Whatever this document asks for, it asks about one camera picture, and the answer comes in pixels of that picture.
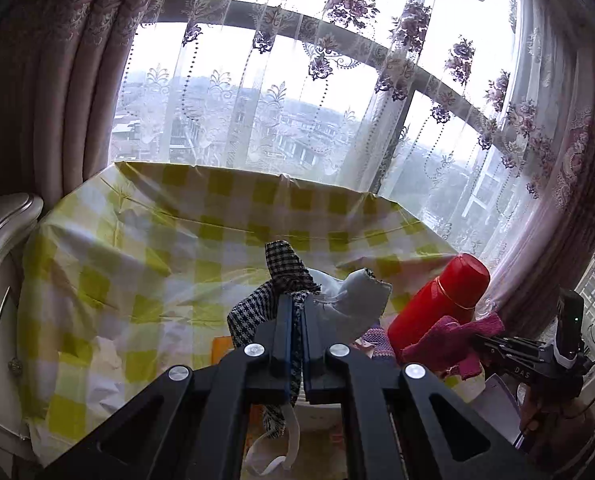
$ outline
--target white strap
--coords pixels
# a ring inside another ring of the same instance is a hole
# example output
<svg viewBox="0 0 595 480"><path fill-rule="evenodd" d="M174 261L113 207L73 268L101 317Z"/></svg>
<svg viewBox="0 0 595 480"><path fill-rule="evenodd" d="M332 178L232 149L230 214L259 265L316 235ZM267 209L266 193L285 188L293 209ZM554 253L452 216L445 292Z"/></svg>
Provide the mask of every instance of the white strap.
<svg viewBox="0 0 595 480"><path fill-rule="evenodd" d="M265 438L268 438L268 436L274 430L264 433L252 444L252 446L250 446L250 449L244 458L244 467L253 476L266 476L273 472L280 464L282 465L282 468L290 469L293 465L293 462L295 462L297 451L299 450L299 422L297 421L297 417L293 411L293 406L290 404L284 404L281 409L282 414L284 415L284 420L286 421L286 428L288 430L288 452L286 453L286 456L278 456L272 460L271 463L264 468L264 471L260 472L251 463L252 456L255 454L258 448L258 444Z"/></svg>

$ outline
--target red thermos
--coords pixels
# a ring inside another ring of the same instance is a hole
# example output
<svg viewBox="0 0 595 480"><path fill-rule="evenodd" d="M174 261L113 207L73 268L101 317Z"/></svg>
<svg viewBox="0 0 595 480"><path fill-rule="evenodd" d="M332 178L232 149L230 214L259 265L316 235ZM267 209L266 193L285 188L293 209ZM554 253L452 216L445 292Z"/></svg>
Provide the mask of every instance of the red thermos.
<svg viewBox="0 0 595 480"><path fill-rule="evenodd" d="M388 338L395 353L417 343L442 316L468 323L490 279L480 260L458 254L437 278L415 294L389 326Z"/></svg>

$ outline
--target pink curtain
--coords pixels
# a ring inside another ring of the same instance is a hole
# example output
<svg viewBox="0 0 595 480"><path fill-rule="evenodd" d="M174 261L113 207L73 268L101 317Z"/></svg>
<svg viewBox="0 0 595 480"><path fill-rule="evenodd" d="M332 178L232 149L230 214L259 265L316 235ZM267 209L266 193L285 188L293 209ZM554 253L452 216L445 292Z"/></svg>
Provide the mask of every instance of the pink curtain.
<svg viewBox="0 0 595 480"><path fill-rule="evenodd" d="M162 1L13 1L0 21L0 193L34 191L50 208L106 166L133 36Z"/></svg>
<svg viewBox="0 0 595 480"><path fill-rule="evenodd" d="M580 71L594 67L578 59ZM559 288L575 288L595 250L595 88L576 92L550 200L492 276L491 299L514 334L538 337L557 314Z"/></svg>

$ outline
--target metal screw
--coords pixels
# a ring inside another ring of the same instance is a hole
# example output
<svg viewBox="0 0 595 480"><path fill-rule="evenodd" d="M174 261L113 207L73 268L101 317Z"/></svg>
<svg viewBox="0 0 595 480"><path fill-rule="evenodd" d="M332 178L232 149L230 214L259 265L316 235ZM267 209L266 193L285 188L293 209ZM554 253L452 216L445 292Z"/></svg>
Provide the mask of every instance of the metal screw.
<svg viewBox="0 0 595 480"><path fill-rule="evenodd" d="M8 370L10 370L10 373L13 374L13 376L21 377L23 371L21 361L16 357L8 361Z"/></svg>
<svg viewBox="0 0 595 480"><path fill-rule="evenodd" d="M345 355L349 355L349 352L351 352L351 350L349 349L349 347L343 345L342 343L336 343L334 345L331 345L331 347L329 348L329 352L335 357L344 357Z"/></svg>
<svg viewBox="0 0 595 480"><path fill-rule="evenodd" d="M426 375L426 370L424 370L424 367L415 363L404 368L404 372L411 379L421 379L424 377L424 375Z"/></svg>
<svg viewBox="0 0 595 480"><path fill-rule="evenodd" d="M246 345L244 353L251 357L257 357L264 353L264 347L259 343L251 343L250 345Z"/></svg>
<svg viewBox="0 0 595 480"><path fill-rule="evenodd" d="M188 377L188 368L185 366L174 366L168 371L168 378L171 381L183 381Z"/></svg>

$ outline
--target white cloth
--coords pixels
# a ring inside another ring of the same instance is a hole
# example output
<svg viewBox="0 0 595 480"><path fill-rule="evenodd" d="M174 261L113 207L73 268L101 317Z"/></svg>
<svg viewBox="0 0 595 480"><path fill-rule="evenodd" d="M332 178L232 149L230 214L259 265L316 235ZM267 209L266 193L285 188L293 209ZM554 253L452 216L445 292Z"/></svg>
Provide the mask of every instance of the white cloth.
<svg viewBox="0 0 595 480"><path fill-rule="evenodd" d="M321 319L335 329L339 342L351 344L379 322L391 295L390 283L375 279L368 269L355 270L346 280L321 270L308 271L322 287L313 297L321 306Z"/></svg>

